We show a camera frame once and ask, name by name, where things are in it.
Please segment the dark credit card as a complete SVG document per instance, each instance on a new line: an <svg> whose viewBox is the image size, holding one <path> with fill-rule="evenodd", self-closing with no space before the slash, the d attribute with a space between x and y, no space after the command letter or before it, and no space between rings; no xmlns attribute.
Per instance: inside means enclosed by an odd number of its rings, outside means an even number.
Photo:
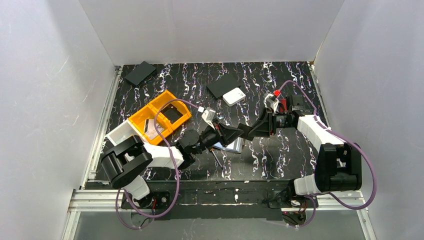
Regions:
<svg viewBox="0 0 424 240"><path fill-rule="evenodd" d="M244 139L249 138L249 132L252 130L251 126L243 124L243 123L239 123L237 128L243 131L243 134L241 135L242 138Z"/></svg>

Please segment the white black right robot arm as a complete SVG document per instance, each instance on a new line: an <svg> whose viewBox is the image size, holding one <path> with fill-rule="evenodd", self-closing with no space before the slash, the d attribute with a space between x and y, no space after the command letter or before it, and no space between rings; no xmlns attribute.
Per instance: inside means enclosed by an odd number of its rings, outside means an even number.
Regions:
<svg viewBox="0 0 424 240"><path fill-rule="evenodd" d="M303 96L291 95L285 103L278 92L267 93L265 108L253 126L246 126L244 139L268 138L277 129L294 128L318 151L314 173L290 180L289 196L354 191L362 186L361 154L332 135L321 119L303 105Z"/></svg>

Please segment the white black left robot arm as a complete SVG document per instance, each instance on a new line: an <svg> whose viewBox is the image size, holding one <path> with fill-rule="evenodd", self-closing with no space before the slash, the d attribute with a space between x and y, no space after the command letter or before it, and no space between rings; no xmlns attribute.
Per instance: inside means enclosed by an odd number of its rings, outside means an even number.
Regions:
<svg viewBox="0 0 424 240"><path fill-rule="evenodd" d="M227 146L243 134L240 128L215 122L201 133L194 129L185 131L171 148L167 148L148 143L129 121L125 121L106 135L113 147L104 152L100 163L111 187L124 189L138 201L150 194L141 176L146 168L185 169L194 163L194 155L217 143Z"/></svg>

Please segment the red leather card holder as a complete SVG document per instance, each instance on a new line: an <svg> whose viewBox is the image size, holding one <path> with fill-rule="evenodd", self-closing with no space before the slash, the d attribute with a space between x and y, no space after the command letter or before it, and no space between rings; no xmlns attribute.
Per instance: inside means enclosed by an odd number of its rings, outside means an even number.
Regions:
<svg viewBox="0 0 424 240"><path fill-rule="evenodd" d="M280 102L279 102L278 106L279 106L279 112L280 112L280 113L286 113L286 112L288 111L288 108L287 108L287 101L286 101L286 99L285 99L285 98L282 98L282 99L280 100Z"/></svg>

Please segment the black card in bin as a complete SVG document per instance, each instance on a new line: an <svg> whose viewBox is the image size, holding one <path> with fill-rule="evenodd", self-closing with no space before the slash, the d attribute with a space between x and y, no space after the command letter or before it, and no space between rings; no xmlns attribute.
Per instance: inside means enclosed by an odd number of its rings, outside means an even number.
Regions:
<svg viewBox="0 0 424 240"><path fill-rule="evenodd" d="M179 120L183 114L178 111L178 109L172 104L167 105L161 113L169 120L171 124L174 124L177 120Z"/></svg>

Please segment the grey card in bin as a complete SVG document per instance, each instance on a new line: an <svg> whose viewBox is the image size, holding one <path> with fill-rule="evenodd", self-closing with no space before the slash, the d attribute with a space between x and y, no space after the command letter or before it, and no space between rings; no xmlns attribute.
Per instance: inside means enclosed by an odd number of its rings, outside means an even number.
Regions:
<svg viewBox="0 0 424 240"><path fill-rule="evenodd" d="M155 126L154 126L154 123L155 123L155 121L154 121L153 118L152 119L146 119L144 121L143 132L146 135L146 137L149 138L150 140L153 140L154 138L159 136L157 130L160 133L164 130L164 128L159 123L156 123Z"/></svg>

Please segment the yellow black screwdriver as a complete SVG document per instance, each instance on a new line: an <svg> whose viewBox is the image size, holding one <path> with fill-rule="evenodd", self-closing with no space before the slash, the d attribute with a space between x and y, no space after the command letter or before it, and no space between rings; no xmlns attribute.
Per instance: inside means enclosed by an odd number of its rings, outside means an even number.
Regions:
<svg viewBox="0 0 424 240"><path fill-rule="evenodd" d="M214 149L213 148L209 149L209 152L213 155L216 164L220 167L221 170L223 170L224 166L221 163L220 159L218 158L217 154L214 152Z"/></svg>

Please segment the yellow plastic bin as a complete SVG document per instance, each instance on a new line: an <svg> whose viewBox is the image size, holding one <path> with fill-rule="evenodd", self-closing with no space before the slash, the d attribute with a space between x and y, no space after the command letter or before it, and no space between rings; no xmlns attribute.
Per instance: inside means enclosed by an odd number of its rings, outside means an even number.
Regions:
<svg viewBox="0 0 424 240"><path fill-rule="evenodd" d="M192 114L186 104L181 101L176 101L175 99L176 97L170 91L165 90L129 117L128 120L149 144L158 145L163 141L163 139L159 136L159 133L154 139L147 138L143 130L146 119L154 119L154 126L156 123L159 123L164 129L160 132L160 134L166 138L192 117ZM175 106L178 111L183 114L183 116L173 124L171 124L170 121L162 114L162 110L168 105Z"/></svg>

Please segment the white rectangular box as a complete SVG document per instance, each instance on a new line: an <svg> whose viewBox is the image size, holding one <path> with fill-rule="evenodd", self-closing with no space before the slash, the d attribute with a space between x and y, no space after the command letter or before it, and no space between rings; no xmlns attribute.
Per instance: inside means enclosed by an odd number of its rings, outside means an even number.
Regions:
<svg viewBox="0 0 424 240"><path fill-rule="evenodd" d="M243 101L245 98L246 94L239 87L232 89L222 96L222 99L229 107L236 105L238 102Z"/></svg>

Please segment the black flat box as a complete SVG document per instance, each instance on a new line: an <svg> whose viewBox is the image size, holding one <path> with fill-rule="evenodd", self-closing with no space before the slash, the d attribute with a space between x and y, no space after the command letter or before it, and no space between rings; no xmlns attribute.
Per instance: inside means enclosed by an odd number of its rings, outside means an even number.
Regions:
<svg viewBox="0 0 424 240"><path fill-rule="evenodd" d="M215 100L221 99L224 94L239 87L241 87L241 82L232 74L224 74L219 79L206 85L207 90L211 93Z"/></svg>

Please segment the white plastic bin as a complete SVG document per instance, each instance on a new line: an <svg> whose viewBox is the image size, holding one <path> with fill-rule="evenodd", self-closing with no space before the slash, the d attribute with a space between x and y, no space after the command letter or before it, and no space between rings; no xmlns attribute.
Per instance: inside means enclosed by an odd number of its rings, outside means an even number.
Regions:
<svg viewBox="0 0 424 240"><path fill-rule="evenodd" d="M138 130L132 125L132 123L127 119L114 129L112 129L105 136L112 143L113 146L117 146L122 143L129 137L133 135L138 135Z"/></svg>

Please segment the black flat pad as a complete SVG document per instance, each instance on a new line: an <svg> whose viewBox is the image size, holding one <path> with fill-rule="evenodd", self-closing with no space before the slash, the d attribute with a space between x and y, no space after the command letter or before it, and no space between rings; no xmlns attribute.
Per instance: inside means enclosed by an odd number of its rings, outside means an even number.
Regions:
<svg viewBox="0 0 424 240"><path fill-rule="evenodd" d="M152 64L143 61L137 65L131 72L129 72L125 77L127 83L133 87L138 87L140 84L144 83L150 77L157 74L157 68Z"/></svg>

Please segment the aluminium left side rail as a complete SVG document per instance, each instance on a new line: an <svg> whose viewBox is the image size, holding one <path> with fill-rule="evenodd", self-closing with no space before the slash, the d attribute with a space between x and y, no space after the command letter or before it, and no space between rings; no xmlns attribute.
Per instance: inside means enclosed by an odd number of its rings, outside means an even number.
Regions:
<svg viewBox="0 0 424 240"><path fill-rule="evenodd" d="M96 177L97 172L97 165L99 162L103 142L105 140L107 128L108 128L108 122L109 118L111 116L112 107L114 104L114 100L116 97L116 92L118 89L118 85L120 82L120 77L122 74L122 66L116 65L115 66L115 73L114 78L111 82L111 86L109 88L106 102L104 105L104 108L101 113L100 122L96 131L96 135L94 138L94 142L91 148L91 152L89 154L89 159L87 163L87 167L85 169L85 173L82 179L82 183L80 185L79 190L84 190L86 187L86 184L89 180L93 180Z"/></svg>

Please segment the aluminium rail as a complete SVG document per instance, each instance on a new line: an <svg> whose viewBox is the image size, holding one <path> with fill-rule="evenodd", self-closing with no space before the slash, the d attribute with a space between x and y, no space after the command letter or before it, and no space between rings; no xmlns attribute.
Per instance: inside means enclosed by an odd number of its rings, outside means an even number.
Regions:
<svg viewBox="0 0 424 240"><path fill-rule="evenodd" d="M347 205L358 207L366 200L361 191L335 192L334 195ZM123 193L117 190L76 190L72 194L68 212L113 212L115 202L123 200ZM318 195L313 198L317 201L318 210L345 210L337 200L329 195ZM250 206L259 204L258 197L249 195L246 190L229 190L214 192L206 190L194 190L184 193L182 190L178 196L176 205L181 206Z"/></svg>
<svg viewBox="0 0 424 240"><path fill-rule="evenodd" d="M112 107L114 104L114 100L116 97L116 92L118 89L118 85L120 82L120 77L122 74L122 66L116 65L115 66L115 73L114 78L111 82L111 86L109 88L106 102L104 105L104 108L101 113L100 122L96 131L96 135L94 138L94 142L91 148L91 152L89 154L89 159L87 163L87 167L85 169L85 173L82 179L82 183L80 185L79 190L84 190L86 187L86 184L89 180L93 180L96 177L97 172L97 165L99 162L103 142L105 140L107 128L108 128L108 122L109 118L111 116Z"/></svg>

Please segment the aluminium front rail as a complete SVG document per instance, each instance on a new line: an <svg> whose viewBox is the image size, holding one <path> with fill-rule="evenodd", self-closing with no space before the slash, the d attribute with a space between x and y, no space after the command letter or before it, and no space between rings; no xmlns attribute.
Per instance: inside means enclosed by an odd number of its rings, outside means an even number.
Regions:
<svg viewBox="0 0 424 240"><path fill-rule="evenodd" d="M358 207L366 200L361 191L335 192L334 195L347 205ZM117 190L76 190L72 194L68 212L113 212L115 202L123 200L123 193ZM313 198L317 201L318 210L345 210L337 200L329 195L318 195ZM258 197L249 195L246 190L229 190L214 192L206 190L194 190L184 193L182 190L178 196L176 205L181 206L250 206L259 204Z"/></svg>

